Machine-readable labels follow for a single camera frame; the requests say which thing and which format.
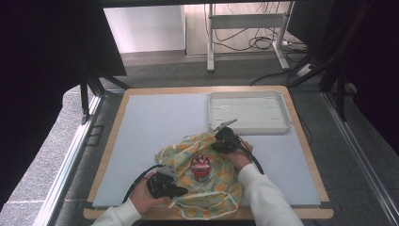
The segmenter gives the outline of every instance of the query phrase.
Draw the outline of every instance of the plastic bag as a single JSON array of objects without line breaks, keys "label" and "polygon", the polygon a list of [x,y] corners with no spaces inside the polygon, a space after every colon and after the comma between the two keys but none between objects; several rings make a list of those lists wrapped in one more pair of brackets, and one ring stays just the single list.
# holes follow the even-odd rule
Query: plastic bag
[{"label": "plastic bag", "polygon": [[[177,186],[188,189],[182,197],[171,200],[169,208],[187,219],[219,218],[237,211],[242,198],[242,185],[233,164],[214,151],[214,135],[204,133],[185,137],[180,143],[170,145],[156,155],[159,164],[174,165]],[[205,155],[211,164],[209,179],[198,182],[190,169],[197,155]]]}]

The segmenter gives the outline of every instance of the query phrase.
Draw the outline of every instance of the gray floor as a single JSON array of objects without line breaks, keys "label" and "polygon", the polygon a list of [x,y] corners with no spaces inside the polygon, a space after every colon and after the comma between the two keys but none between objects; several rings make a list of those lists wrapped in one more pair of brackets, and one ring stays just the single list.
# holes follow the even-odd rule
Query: gray floor
[{"label": "gray floor", "polygon": [[[247,86],[254,79],[278,73],[274,54],[219,56],[215,72],[206,72],[204,57],[185,57],[179,53],[162,56],[123,56],[128,77],[120,80],[134,88],[186,86]],[[280,85],[284,76],[270,76],[256,85]],[[351,154],[326,103],[317,91],[320,77],[291,89],[296,111],[311,146],[313,157],[334,207],[332,219],[304,220],[305,225],[390,225],[375,193]],[[106,89],[118,89],[104,81]],[[0,225],[32,225],[81,120],[80,89],[65,94],[64,108],[38,154],[37,160],[20,182],[0,214]],[[98,168],[104,145],[118,111],[122,95],[109,91],[100,104],[86,145],[76,159],[70,180],[56,208],[51,225],[89,225],[83,208]],[[346,98],[346,117],[363,151],[392,195],[399,200],[399,157],[363,118],[350,97]],[[251,221],[228,222],[253,225]],[[146,225],[185,224],[184,222],[142,222]],[[198,225],[226,225],[226,222],[192,222]]]}]

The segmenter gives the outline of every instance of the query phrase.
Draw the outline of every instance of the white sleeve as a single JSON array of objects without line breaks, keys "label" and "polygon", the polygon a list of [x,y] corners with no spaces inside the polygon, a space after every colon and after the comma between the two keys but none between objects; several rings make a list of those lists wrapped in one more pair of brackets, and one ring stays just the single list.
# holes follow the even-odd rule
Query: white sleeve
[{"label": "white sleeve", "polygon": [[266,175],[260,174],[254,164],[244,166],[238,179],[246,188],[244,195],[249,200],[256,225],[303,225],[279,188]]},{"label": "white sleeve", "polygon": [[131,226],[141,218],[130,199],[118,207],[109,207],[92,225]]}]

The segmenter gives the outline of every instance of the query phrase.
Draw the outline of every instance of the white wall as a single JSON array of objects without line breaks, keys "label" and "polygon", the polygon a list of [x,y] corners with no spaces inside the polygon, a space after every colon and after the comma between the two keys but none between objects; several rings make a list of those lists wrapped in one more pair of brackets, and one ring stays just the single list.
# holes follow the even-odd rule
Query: white wall
[{"label": "white wall", "polygon": [[184,6],[105,8],[121,54],[185,48]]}]

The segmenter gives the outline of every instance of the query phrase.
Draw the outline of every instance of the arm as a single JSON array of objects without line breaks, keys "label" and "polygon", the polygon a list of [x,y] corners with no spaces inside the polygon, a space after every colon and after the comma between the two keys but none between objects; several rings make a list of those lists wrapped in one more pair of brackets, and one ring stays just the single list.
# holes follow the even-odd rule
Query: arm
[{"label": "arm", "polygon": [[[147,178],[154,175],[150,172]],[[103,226],[130,226],[141,218],[148,210],[157,204],[163,204],[170,200],[169,197],[154,199],[147,189],[147,178],[143,178],[133,190],[129,199],[118,207],[109,207],[92,225]]]},{"label": "arm", "polygon": [[[250,151],[253,147],[244,142]],[[235,150],[226,157],[239,170],[238,179],[244,185],[245,197],[259,226],[303,225],[300,218],[285,200],[284,195],[266,175],[259,173],[252,161],[241,151]]]},{"label": "arm", "polygon": [[131,199],[118,207],[109,207],[92,225],[132,225],[141,218]]}]

